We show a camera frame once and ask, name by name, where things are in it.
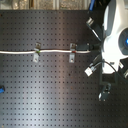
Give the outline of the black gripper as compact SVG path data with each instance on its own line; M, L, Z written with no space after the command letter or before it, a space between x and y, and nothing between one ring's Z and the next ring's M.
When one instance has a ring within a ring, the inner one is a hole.
M97 44L76 44L76 48L94 48L94 49L77 49L77 53L89 53L94 50L96 51L101 51L103 47L102 43L97 43Z

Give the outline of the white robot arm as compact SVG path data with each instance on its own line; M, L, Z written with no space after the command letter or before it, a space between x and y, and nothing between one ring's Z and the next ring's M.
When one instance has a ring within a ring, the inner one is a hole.
M121 59L128 58L128 0L111 0L105 8L103 26L92 18L86 22L99 39L99 44L77 44L82 53L99 50L102 74L118 71Z

